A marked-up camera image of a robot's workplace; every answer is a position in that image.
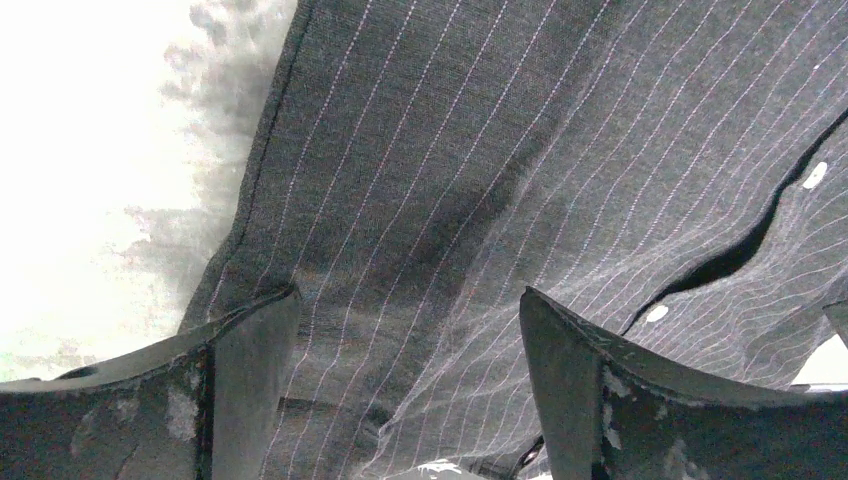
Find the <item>black pinstriped shirt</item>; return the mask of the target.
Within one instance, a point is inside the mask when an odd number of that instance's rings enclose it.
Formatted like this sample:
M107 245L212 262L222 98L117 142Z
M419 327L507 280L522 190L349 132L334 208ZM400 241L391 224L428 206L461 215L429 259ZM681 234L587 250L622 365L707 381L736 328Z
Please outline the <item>black pinstriped shirt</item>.
M302 1L185 327L296 285L262 479L506 469L527 287L783 389L847 287L843 1Z

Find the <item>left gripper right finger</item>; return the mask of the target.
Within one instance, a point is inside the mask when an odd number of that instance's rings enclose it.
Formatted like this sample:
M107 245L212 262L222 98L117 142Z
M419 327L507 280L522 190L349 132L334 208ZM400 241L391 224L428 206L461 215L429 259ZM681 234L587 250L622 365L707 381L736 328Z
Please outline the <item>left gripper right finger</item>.
M756 387L669 360L536 289L520 300L556 479L843 479L847 395Z

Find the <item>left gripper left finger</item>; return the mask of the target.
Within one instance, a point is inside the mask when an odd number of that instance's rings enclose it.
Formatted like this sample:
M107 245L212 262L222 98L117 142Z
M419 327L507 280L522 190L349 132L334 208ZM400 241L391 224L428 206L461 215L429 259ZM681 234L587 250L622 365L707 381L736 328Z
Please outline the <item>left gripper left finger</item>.
M107 361L1 386L5 479L255 479L278 422L288 287Z

